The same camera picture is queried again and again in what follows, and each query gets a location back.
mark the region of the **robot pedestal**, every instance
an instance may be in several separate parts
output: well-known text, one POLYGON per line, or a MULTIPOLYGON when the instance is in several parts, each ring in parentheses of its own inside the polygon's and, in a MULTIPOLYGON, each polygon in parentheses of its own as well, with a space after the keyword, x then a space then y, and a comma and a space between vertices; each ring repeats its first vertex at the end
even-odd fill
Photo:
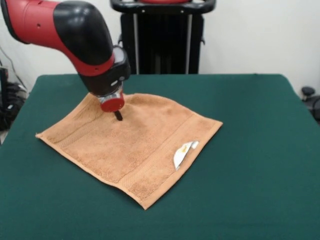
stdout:
POLYGON ((132 74, 197 74, 204 18, 216 0, 111 0, 132 74))

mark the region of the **towel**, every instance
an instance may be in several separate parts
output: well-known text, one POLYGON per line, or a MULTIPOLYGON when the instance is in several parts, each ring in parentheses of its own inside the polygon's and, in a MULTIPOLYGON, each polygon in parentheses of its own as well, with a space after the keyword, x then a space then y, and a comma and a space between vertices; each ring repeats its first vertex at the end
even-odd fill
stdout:
POLYGON ((223 123, 158 95, 135 93, 124 99, 122 121, 103 112, 88 93, 66 117, 35 136, 147 210, 188 170, 223 123))

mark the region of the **green tablecloth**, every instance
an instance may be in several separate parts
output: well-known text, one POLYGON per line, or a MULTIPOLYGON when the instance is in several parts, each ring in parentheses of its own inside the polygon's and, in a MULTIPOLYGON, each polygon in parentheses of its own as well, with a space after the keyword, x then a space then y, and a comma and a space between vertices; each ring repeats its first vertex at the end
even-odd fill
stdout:
POLYGON ((320 128, 287 79, 141 75, 124 87, 224 125, 144 211, 35 138, 87 93, 76 75, 41 76, 0 149, 1 240, 320 239, 320 128))

